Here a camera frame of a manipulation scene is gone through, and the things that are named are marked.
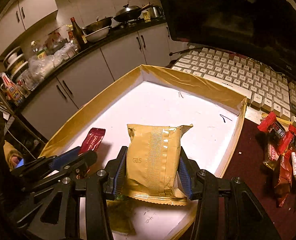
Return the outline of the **dark red candy bar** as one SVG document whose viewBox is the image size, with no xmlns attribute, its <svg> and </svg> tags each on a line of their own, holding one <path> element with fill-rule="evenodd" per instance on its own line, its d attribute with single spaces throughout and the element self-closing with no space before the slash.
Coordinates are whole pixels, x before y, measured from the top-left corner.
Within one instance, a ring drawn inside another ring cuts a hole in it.
<svg viewBox="0 0 296 240">
<path fill-rule="evenodd" d="M 105 133 L 106 130 L 103 128 L 91 128 L 80 147 L 78 155 L 87 151 L 96 152 L 105 136 Z"/>
</svg>

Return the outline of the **gold foil snack bag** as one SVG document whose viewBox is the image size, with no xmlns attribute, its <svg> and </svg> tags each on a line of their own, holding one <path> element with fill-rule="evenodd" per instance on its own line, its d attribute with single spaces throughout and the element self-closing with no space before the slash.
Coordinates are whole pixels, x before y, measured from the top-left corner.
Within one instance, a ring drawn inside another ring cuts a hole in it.
<svg viewBox="0 0 296 240">
<path fill-rule="evenodd" d="M 128 124 L 131 142 L 126 154 L 123 194 L 153 204 L 185 206 L 187 197 L 175 180 L 181 138 L 192 127 Z"/>
</svg>

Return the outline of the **green yellow snack packet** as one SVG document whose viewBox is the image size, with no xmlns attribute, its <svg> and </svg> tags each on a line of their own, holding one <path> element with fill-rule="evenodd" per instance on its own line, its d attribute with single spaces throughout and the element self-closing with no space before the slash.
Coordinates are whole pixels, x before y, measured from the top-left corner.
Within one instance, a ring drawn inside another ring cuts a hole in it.
<svg viewBox="0 0 296 240">
<path fill-rule="evenodd" d="M 121 196 L 117 200 L 107 200 L 107 212 L 112 232 L 120 235 L 135 235 L 132 223 L 132 198 Z"/>
</svg>

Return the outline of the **dark red table cloth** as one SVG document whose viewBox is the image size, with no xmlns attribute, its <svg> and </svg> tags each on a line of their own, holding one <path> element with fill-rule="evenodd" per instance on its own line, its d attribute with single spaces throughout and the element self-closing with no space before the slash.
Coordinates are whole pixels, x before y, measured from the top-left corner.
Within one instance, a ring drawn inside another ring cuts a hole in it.
<svg viewBox="0 0 296 240">
<path fill-rule="evenodd" d="M 280 239 L 296 239 L 296 183 L 284 205 L 279 207 L 273 190 L 274 172 L 262 163 L 266 143 L 266 135 L 257 125 L 245 120 L 223 179 L 241 178 L 264 207 Z"/>
</svg>

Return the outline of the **red snack packet pile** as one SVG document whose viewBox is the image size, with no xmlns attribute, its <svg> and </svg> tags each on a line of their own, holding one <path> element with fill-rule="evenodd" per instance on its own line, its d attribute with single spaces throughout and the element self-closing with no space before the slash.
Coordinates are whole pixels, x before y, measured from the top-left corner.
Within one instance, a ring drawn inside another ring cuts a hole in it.
<svg viewBox="0 0 296 240">
<path fill-rule="evenodd" d="M 277 205 L 282 207 L 296 183 L 296 126 L 289 124 L 284 128 L 276 114 L 270 112 L 258 130 L 267 138 L 263 164 L 274 172 L 273 190 Z"/>
</svg>

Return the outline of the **gold cardboard box tray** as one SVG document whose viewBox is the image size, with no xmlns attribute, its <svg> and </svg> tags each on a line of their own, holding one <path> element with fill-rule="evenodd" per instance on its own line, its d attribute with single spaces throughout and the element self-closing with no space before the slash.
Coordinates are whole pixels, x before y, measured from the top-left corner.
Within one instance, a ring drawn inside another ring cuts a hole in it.
<svg viewBox="0 0 296 240">
<path fill-rule="evenodd" d="M 199 167 L 222 177 L 242 130 L 247 100 L 225 86 L 176 70 L 141 65 L 78 110 L 48 141 L 43 156 L 82 144 L 92 127 L 106 133 L 97 168 L 130 144 L 127 126 L 188 125 L 181 145 Z"/>
</svg>

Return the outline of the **dark sauce bottle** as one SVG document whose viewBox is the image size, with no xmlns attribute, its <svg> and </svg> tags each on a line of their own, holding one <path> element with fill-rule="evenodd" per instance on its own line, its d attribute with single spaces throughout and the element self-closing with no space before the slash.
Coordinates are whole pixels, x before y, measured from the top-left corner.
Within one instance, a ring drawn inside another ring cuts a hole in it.
<svg viewBox="0 0 296 240">
<path fill-rule="evenodd" d="M 75 38 L 77 39 L 77 42 L 82 50 L 86 49 L 87 47 L 87 40 L 85 38 L 85 35 L 82 31 L 82 29 L 78 26 L 76 20 L 74 17 L 70 19 L 72 26 L 73 26 L 73 33 Z"/>
</svg>

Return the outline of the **beige mechanical keyboard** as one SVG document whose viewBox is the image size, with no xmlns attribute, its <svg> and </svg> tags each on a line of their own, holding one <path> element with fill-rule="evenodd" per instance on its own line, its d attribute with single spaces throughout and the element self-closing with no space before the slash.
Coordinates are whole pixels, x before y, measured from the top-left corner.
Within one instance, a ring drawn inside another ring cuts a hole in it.
<svg viewBox="0 0 296 240">
<path fill-rule="evenodd" d="M 203 77 L 247 97 L 249 105 L 296 126 L 296 82 L 272 67 L 239 54 L 190 46 L 173 70 Z"/>
</svg>

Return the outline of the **metal bowl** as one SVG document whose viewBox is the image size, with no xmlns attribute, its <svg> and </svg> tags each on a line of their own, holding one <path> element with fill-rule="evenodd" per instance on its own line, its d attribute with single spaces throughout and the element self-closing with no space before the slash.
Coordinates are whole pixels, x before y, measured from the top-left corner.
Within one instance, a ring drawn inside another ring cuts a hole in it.
<svg viewBox="0 0 296 240">
<path fill-rule="evenodd" d="M 105 38 L 109 32 L 109 28 L 112 25 L 112 17 L 105 17 L 82 28 L 88 42 L 96 42 Z"/>
</svg>

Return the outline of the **black monitor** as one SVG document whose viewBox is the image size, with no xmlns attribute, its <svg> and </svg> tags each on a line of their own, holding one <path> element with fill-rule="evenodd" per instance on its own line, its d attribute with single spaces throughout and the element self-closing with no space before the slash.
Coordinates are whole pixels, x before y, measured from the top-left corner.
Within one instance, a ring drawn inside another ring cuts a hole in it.
<svg viewBox="0 0 296 240">
<path fill-rule="evenodd" d="M 230 50 L 296 80 L 296 0 L 160 0 L 171 38 Z"/>
</svg>

